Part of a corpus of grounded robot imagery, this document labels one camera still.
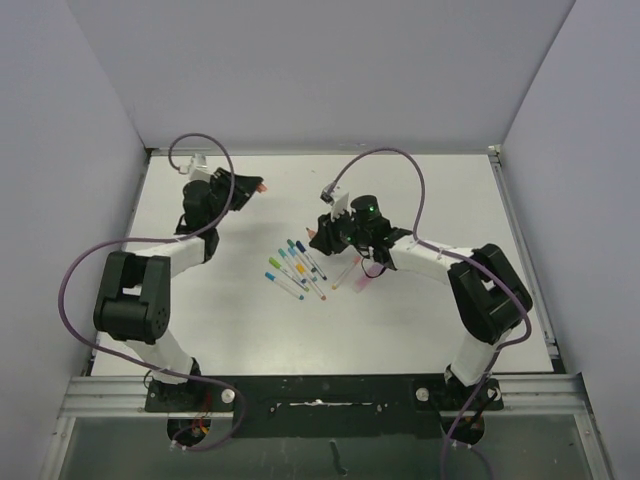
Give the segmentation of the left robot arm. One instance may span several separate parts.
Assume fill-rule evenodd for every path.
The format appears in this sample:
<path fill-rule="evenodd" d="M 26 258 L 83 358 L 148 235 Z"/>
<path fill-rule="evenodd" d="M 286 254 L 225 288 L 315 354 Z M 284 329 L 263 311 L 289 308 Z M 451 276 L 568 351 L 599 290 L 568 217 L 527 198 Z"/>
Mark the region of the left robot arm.
<path fill-rule="evenodd" d="M 169 331 L 171 280 L 213 257 L 219 243 L 214 220 L 241 210 L 254 193 L 264 190 L 260 176 L 195 167 L 182 189 L 176 239 L 138 252 L 116 251 L 106 259 L 94 326 L 132 349 L 154 380 L 170 385 L 168 399 L 180 410 L 198 407 L 204 387 L 192 378 L 197 374 L 195 359 Z"/>

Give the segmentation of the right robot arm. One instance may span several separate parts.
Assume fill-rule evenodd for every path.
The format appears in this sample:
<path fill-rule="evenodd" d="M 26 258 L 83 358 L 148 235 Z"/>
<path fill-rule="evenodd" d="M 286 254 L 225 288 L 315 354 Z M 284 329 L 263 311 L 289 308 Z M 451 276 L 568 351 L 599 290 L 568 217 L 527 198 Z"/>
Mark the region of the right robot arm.
<path fill-rule="evenodd" d="M 494 244 L 469 249 L 420 241 L 393 226 L 374 195 L 350 200 L 334 191 L 320 198 L 329 212 L 318 218 L 313 249 L 330 256 L 352 247 L 384 269 L 423 275 L 451 288 L 466 335 L 447 367 L 453 378 L 445 395 L 452 406 L 469 408 L 481 396 L 479 381 L 491 370 L 498 347 L 533 306 L 504 252 Z"/>

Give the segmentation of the dark blue pen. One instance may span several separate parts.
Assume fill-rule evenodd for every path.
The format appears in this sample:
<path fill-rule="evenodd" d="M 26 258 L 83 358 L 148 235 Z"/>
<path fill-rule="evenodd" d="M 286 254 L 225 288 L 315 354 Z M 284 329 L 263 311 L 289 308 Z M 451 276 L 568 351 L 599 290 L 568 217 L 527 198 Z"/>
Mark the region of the dark blue pen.
<path fill-rule="evenodd" d="M 304 244 L 302 242 L 300 242 L 300 241 L 296 241 L 295 244 L 296 244 L 296 247 L 298 248 L 298 250 L 301 252 L 301 254 L 306 258 L 306 260 L 310 263 L 312 268 L 317 272 L 317 274 L 319 274 L 320 277 L 323 280 L 326 281 L 327 280 L 326 274 L 321 269 L 321 267 L 318 265 L 318 263 L 312 258 L 310 253 L 305 248 Z"/>

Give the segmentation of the dark green pen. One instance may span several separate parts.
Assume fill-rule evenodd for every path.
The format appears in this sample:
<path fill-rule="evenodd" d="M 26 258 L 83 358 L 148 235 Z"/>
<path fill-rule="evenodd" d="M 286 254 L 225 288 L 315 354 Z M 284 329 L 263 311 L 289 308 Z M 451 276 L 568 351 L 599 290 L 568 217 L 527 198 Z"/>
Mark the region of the dark green pen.
<path fill-rule="evenodd" d="M 316 273 L 316 267 L 304 256 L 304 254 L 297 248 L 296 244 L 291 240 L 287 240 L 288 250 L 292 256 L 296 256 L 299 262 L 305 266 L 305 268 L 311 272 Z"/>

